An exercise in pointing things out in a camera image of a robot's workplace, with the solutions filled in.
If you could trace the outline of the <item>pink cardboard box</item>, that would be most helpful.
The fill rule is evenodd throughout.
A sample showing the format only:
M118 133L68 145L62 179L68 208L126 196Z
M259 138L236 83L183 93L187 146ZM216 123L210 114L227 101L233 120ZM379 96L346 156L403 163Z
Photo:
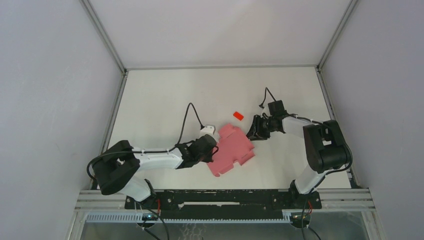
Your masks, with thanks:
M233 169L235 163L242 166L255 156L255 146L241 128L228 123L218 130L218 134L218 151L207 164L215 177Z

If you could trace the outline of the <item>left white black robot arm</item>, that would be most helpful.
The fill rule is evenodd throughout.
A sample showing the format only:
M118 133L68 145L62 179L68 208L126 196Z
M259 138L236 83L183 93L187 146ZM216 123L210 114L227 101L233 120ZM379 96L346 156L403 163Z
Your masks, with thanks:
M121 193L149 209L155 205L157 196L151 182L137 173L155 169L179 170L200 162L210 163L218 151L216 140L208 134L160 150L135 148L128 140L121 140L93 158L86 171L97 182L102 195Z

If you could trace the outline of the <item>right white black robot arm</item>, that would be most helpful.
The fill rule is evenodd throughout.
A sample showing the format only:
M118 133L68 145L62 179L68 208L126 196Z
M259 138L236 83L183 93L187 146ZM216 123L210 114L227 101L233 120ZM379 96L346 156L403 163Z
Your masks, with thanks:
M292 134L304 140L307 166L290 184L289 203L302 208L326 176L348 170L353 156L336 120L316 121L288 113L282 100L268 103L265 112L253 117L247 133L251 141L264 141L271 133Z

